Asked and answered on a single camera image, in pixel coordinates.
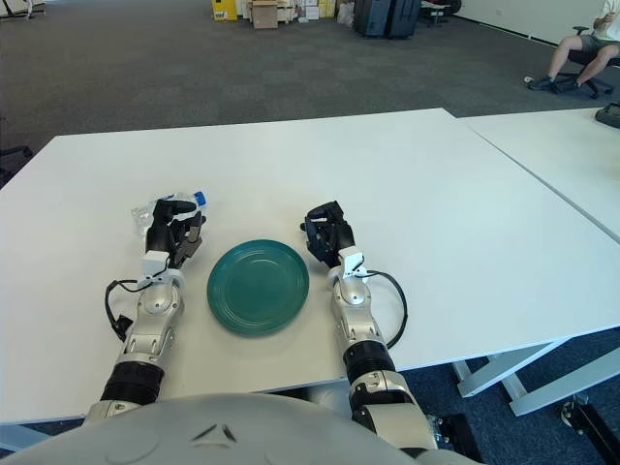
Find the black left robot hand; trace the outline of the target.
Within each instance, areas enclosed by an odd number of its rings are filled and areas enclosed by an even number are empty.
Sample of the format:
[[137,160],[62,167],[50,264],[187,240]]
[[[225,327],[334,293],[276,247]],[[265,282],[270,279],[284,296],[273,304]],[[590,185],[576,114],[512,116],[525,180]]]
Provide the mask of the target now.
[[158,200],[147,230],[145,251],[167,252],[169,268],[180,269],[202,245],[206,219],[190,201]]

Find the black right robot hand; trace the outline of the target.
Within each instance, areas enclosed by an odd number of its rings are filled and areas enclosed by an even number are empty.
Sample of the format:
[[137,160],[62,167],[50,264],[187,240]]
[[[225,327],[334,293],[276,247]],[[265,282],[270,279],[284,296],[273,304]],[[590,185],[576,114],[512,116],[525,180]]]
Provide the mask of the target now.
[[344,219],[344,212],[337,201],[311,209],[300,229],[307,235],[308,251],[329,268],[340,264],[340,250],[356,245],[353,230]]

